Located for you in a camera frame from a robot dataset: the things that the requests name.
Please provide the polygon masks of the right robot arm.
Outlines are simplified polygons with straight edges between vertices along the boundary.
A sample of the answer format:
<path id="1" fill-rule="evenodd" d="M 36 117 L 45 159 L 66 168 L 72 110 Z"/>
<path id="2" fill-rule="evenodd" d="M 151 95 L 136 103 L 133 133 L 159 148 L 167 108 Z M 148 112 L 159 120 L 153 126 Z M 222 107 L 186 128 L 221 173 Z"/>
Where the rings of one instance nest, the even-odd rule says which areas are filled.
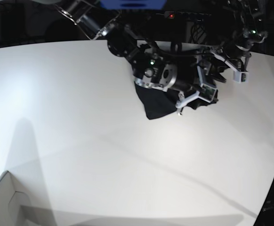
<path id="1" fill-rule="evenodd" d="M 148 119 L 218 102 L 216 81 L 221 76 L 211 69 L 213 49 L 183 47 L 179 35 L 187 24 L 178 12 L 151 9 L 135 0 L 111 7 L 101 0 L 44 0 L 42 4 L 71 20 L 89 39 L 105 39 L 113 55 L 126 59 Z"/>

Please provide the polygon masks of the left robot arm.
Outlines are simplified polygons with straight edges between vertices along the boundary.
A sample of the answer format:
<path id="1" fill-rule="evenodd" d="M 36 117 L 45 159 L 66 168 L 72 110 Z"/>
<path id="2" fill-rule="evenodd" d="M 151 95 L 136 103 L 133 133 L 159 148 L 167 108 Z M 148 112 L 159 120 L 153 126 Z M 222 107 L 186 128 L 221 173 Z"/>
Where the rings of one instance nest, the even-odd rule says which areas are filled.
<path id="1" fill-rule="evenodd" d="M 203 0 L 201 3 L 210 14 L 204 23 L 205 44 L 210 54 L 221 67 L 232 69 L 235 82 L 246 82 L 251 49 L 268 37 L 259 1 Z"/>

